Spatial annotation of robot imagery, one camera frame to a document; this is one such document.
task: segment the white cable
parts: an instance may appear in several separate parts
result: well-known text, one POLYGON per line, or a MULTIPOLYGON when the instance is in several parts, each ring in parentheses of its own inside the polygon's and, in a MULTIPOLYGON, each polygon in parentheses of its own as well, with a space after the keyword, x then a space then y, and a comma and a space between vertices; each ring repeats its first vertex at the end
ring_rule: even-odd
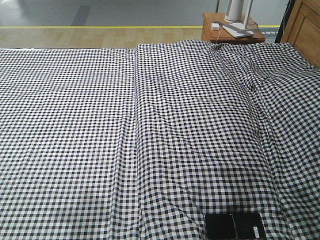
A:
POLYGON ((216 39, 216 44, 218 44, 218 39, 220 38, 220 35, 221 35, 220 27, 218 28, 218 31, 219 31, 219 36, 216 39))

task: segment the black phone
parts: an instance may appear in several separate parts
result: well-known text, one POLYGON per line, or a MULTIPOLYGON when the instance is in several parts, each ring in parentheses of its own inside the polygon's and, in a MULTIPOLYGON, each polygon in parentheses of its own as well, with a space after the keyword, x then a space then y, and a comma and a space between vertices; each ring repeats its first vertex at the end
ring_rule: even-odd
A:
POLYGON ((258 212, 230 212, 205 215, 206 234, 210 240, 266 240, 258 212))

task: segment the black and white checkered cloth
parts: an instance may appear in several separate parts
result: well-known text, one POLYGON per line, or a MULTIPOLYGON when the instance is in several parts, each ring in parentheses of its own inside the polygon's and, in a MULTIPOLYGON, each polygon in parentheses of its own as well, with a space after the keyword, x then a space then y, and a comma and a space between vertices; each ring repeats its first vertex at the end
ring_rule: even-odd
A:
POLYGON ((319 239, 319 92, 289 44, 0 50, 0 239, 319 239))

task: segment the gray floor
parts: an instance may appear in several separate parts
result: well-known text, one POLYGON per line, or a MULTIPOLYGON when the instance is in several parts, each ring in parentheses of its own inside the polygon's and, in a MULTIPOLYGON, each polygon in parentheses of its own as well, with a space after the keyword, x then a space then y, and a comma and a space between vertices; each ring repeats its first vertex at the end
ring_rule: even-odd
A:
MULTIPOLYGON (((251 15, 280 25, 287 2, 255 0, 251 15)), ((0 26, 201 26, 215 8, 216 0, 0 0, 0 26)))

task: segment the wooden floor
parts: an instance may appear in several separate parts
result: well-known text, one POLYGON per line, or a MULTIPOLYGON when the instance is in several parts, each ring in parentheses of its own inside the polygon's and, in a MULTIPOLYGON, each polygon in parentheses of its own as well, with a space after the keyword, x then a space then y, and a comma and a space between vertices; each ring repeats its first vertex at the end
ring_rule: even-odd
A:
POLYGON ((0 48, 134 48, 201 38, 201 28, 8 28, 0 48))

